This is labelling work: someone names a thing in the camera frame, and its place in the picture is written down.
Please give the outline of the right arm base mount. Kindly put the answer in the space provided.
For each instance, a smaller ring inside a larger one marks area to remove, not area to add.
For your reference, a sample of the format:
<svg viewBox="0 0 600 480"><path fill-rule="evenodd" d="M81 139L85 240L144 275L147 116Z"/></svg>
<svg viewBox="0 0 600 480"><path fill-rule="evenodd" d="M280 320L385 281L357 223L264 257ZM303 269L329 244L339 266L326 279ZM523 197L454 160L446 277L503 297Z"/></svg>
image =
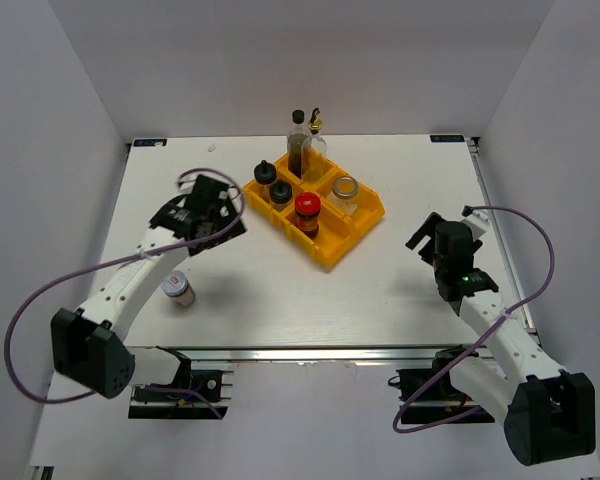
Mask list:
<svg viewBox="0 0 600 480"><path fill-rule="evenodd" d="M405 402L414 392L424 385L439 370L455 359L465 345L458 345L438 351L431 365L423 368L408 367L398 369L387 384L399 391L399 400ZM424 425L441 421L454 415L464 414L474 408L474 401L465 393L455 389L450 382L449 374L429 387L406 410L399 422L402 428Z"/></svg>

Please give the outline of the clear oil bottle gold spout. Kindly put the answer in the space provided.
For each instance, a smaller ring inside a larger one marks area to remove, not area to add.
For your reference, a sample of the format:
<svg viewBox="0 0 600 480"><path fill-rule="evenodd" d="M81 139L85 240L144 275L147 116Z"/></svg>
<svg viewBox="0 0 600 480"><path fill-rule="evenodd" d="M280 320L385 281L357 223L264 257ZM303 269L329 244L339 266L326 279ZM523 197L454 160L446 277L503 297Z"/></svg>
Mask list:
<svg viewBox="0 0 600 480"><path fill-rule="evenodd" d="M301 179L304 182L317 182L326 171L327 144L321 135L323 126L321 110L313 109L308 122L309 135L301 147Z"/></svg>

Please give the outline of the dark sauce bottle black cap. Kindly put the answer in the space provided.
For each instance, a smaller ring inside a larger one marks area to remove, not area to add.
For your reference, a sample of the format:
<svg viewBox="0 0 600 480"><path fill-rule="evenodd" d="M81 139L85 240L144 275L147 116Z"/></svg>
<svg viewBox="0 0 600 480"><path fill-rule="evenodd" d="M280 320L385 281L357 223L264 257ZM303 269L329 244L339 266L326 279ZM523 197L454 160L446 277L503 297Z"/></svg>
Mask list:
<svg viewBox="0 0 600 480"><path fill-rule="evenodd" d="M308 137L308 129L303 110L292 112L292 125L287 135L288 169L298 179L302 178L302 147Z"/></svg>

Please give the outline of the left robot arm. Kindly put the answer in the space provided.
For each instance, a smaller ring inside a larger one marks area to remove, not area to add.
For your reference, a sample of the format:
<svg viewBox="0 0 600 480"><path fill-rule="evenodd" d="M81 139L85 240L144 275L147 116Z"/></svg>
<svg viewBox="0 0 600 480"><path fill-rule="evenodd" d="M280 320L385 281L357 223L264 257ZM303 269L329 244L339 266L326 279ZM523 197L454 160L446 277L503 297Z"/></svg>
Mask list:
<svg viewBox="0 0 600 480"><path fill-rule="evenodd" d="M237 183L209 168L191 173L192 187L157 211L136 253L122 258L105 286L51 320L55 370L107 399L129 385L157 384L171 399L190 390L186 356L159 346L128 348L124 341L146 302L184 260L246 231L243 209L231 197Z"/></svg>

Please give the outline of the grey-lid small spice jar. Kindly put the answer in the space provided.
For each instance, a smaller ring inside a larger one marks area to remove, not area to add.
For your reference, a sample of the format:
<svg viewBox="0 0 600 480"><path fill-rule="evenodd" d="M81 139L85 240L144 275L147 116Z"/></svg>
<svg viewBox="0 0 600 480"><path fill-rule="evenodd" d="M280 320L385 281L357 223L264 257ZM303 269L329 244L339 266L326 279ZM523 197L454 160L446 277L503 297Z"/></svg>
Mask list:
<svg viewBox="0 0 600 480"><path fill-rule="evenodd" d="M196 295L187 276L179 271L171 271L161 283L164 294L184 308L192 306Z"/></svg>

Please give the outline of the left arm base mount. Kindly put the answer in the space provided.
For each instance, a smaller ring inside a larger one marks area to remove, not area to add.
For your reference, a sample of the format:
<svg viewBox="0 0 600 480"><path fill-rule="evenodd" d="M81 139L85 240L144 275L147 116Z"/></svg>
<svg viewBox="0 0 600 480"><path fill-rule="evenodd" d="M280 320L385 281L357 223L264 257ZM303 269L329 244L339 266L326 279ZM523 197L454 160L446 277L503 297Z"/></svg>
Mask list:
<svg viewBox="0 0 600 480"><path fill-rule="evenodd" d="M233 394L232 364L193 360L173 348L137 348L128 417L221 420Z"/></svg>

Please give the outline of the red-lid spice jar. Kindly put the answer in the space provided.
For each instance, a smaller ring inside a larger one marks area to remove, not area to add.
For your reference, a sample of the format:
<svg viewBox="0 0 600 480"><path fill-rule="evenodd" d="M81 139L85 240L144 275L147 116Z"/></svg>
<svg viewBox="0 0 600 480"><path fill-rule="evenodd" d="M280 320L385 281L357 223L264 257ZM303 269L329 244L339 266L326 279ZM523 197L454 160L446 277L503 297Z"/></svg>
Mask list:
<svg viewBox="0 0 600 480"><path fill-rule="evenodd" d="M295 199L296 226L309 238L318 234L321 206L319 196L313 192L300 193Z"/></svg>

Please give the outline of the clear glass jar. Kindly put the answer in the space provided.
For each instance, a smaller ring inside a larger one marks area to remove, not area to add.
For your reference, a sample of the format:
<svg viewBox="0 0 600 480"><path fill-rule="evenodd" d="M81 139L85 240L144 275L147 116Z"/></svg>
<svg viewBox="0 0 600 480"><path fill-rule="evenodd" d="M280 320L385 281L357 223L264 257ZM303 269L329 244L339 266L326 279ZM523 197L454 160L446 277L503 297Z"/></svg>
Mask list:
<svg viewBox="0 0 600 480"><path fill-rule="evenodd" d="M343 175L337 177L332 184L330 201L346 215L352 216L358 209L357 196L359 184L351 176Z"/></svg>

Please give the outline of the black-cap white spice jar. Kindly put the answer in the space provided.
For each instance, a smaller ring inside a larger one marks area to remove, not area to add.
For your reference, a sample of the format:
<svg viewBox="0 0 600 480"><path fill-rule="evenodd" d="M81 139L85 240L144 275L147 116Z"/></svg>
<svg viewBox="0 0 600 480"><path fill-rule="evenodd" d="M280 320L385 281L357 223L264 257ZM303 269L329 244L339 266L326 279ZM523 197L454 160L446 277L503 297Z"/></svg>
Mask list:
<svg viewBox="0 0 600 480"><path fill-rule="evenodd" d="M278 212L282 212L293 199L291 184L285 180L276 180L269 186L269 198L271 207Z"/></svg>

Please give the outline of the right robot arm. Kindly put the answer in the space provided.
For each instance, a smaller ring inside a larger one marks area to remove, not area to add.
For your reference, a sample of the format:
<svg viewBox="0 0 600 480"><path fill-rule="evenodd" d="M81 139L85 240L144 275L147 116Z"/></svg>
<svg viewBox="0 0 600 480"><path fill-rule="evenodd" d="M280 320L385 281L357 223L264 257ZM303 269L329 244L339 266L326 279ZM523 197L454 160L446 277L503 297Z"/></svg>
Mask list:
<svg viewBox="0 0 600 480"><path fill-rule="evenodd" d="M589 455L596 449L593 383L553 360L514 316L547 287L506 307L498 285L474 264L489 210L467 206L460 221L433 212L406 243L432 267L440 297L478 338L435 356L431 377L404 394L393 429L399 434L426 430L424 424L406 427L403 418L433 389L443 398L462 395L475 405L458 406L432 427L485 412L502 426L509 449L525 466Z"/></svg>

